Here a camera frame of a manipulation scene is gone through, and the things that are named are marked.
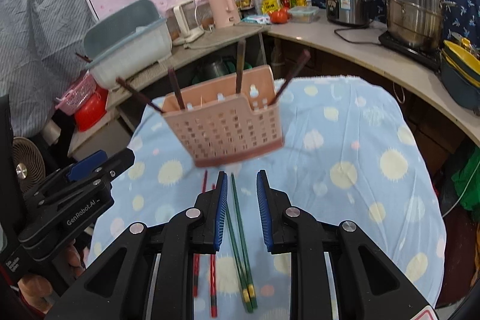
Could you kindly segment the person's left hand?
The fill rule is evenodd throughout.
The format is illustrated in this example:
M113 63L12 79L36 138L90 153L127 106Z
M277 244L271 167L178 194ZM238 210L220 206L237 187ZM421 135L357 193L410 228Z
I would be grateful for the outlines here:
M75 241L69 243L63 254L69 265L70 273L76 280L83 274L85 268L82 263L83 258L74 244ZM18 286L22 298L31 308L42 314L48 313L52 304L48 303L46 298L53 293L53 288L48 280L39 275L27 275L18 282Z

